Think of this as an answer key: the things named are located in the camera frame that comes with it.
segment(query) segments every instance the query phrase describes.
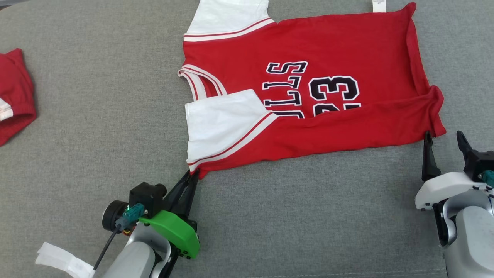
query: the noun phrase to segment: basketball jersey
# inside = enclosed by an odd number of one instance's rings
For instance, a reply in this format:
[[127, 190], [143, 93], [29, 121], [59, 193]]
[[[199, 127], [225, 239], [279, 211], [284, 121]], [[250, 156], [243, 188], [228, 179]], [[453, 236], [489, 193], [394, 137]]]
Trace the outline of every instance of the basketball jersey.
[[201, 0], [184, 34], [190, 170], [403, 145], [446, 133], [412, 15], [276, 23], [268, 0]]

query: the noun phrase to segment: clothing tag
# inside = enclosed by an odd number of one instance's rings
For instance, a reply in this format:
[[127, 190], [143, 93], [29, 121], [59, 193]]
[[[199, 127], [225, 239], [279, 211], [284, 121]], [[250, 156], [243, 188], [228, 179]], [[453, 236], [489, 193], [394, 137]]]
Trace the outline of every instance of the clothing tag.
[[47, 242], [38, 250], [36, 264], [63, 270], [74, 278], [92, 278], [95, 273], [90, 264]]
[[7, 111], [0, 110], [0, 122], [14, 116], [14, 111], [9, 109]]
[[9, 110], [9, 109], [10, 109], [10, 104], [8, 104], [6, 101], [4, 101], [0, 97], [0, 112], [5, 111], [5, 110]]
[[372, 12], [386, 12], [386, 0], [372, 0]]

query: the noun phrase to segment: black cable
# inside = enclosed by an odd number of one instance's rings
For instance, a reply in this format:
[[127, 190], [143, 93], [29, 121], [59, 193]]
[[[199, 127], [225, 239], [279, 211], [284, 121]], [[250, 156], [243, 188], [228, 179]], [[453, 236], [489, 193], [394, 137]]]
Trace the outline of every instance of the black cable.
[[99, 258], [98, 258], [98, 260], [96, 261], [96, 264], [94, 265], [93, 270], [96, 270], [96, 269], [98, 268], [99, 263], [101, 263], [101, 259], [103, 259], [103, 256], [105, 255], [106, 250], [108, 249], [108, 246], [110, 246], [110, 243], [112, 243], [112, 240], [113, 240], [113, 238], [115, 237], [115, 235], [117, 234], [117, 232], [119, 231], [119, 229], [120, 229], [120, 224], [118, 224], [118, 225], [115, 227], [115, 230], [113, 230], [112, 235], [110, 236], [110, 238], [109, 238], [109, 239], [108, 239], [108, 241], [106, 242], [105, 247], [103, 248], [103, 251], [101, 251], [101, 254], [99, 255]]

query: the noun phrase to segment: white sleeve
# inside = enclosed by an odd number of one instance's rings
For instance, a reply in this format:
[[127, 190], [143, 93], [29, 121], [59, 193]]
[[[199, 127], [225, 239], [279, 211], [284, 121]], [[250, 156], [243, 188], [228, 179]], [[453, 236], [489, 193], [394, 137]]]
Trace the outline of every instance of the white sleeve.
[[201, 0], [187, 34], [237, 31], [268, 18], [269, 0]]
[[254, 90], [194, 101], [185, 105], [185, 111], [191, 171], [235, 153], [278, 117], [266, 110]]

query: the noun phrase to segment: teal connector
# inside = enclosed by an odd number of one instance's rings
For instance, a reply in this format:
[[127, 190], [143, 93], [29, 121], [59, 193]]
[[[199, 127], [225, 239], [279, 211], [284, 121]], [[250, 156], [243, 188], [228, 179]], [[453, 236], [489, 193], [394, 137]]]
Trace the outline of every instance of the teal connector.
[[143, 204], [135, 204], [131, 208], [128, 208], [123, 213], [122, 217], [120, 217], [117, 221], [115, 221], [115, 226], [119, 227], [119, 230], [123, 231], [127, 227], [129, 227], [132, 223], [135, 223], [139, 220], [140, 217], [144, 215], [144, 205]]
[[490, 187], [494, 187], [494, 171], [484, 171], [482, 180]]

